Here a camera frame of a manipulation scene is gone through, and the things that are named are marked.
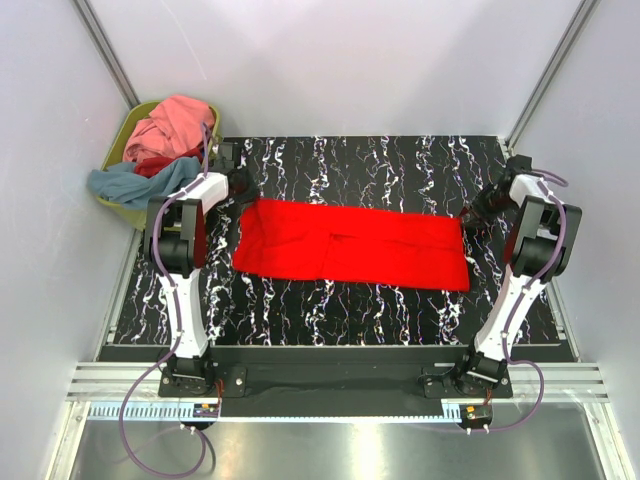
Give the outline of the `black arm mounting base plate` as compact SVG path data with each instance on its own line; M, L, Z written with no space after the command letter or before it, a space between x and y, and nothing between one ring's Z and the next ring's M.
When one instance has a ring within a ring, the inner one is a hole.
M506 363L481 359L466 347L214 346L210 356L215 375L230 389L403 387L429 398L512 396Z

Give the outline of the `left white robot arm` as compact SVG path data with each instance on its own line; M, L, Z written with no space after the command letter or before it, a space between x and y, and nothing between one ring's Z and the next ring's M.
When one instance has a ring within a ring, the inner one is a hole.
M206 216L227 200L254 201L259 190L245 167L198 174L170 195L149 200L145 255L167 302L170 350L158 361L161 389L203 396L220 385L201 312L199 279L207 256Z

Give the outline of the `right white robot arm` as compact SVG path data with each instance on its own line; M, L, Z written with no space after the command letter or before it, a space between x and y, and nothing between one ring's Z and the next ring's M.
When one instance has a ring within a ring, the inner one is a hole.
M517 210L504 249L503 283L482 328L452 373L457 390L476 396L497 387L512 363L511 351L531 305L569 262L582 210L559 200L552 187L568 182L544 170L510 170L461 211L466 228L487 227Z

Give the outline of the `bright red t shirt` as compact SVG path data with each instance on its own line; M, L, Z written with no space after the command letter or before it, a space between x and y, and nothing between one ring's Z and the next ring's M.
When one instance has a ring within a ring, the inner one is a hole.
M244 273L283 280L470 288L456 218L261 198L240 217L232 256Z

